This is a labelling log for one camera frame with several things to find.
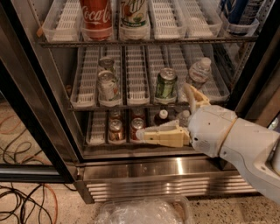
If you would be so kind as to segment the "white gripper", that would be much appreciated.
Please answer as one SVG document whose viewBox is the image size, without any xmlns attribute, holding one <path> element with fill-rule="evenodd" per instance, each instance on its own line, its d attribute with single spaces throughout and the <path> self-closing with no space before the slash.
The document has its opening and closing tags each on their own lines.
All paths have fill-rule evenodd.
<svg viewBox="0 0 280 224">
<path fill-rule="evenodd" d="M 183 85 L 183 90 L 192 113 L 188 127 L 181 127 L 179 120 L 173 120 L 140 129 L 136 137 L 146 144 L 173 148 L 188 145 L 191 138 L 191 145 L 196 151 L 210 158 L 218 157 L 222 143 L 237 120 L 236 113 L 218 105 L 209 105 L 210 100 L 188 83 Z"/>
</svg>

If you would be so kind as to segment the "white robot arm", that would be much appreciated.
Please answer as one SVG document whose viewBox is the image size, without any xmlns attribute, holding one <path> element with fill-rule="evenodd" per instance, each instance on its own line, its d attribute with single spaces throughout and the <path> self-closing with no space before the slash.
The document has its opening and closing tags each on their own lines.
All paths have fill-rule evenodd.
<svg viewBox="0 0 280 224">
<path fill-rule="evenodd" d="M 210 158 L 222 158 L 259 193 L 279 204 L 280 135 L 239 118 L 232 110 L 212 105 L 188 83 L 183 91 L 191 110 L 186 127 L 175 120 L 140 129 L 136 137 L 147 144 L 175 148 L 190 144 Z"/>
</svg>

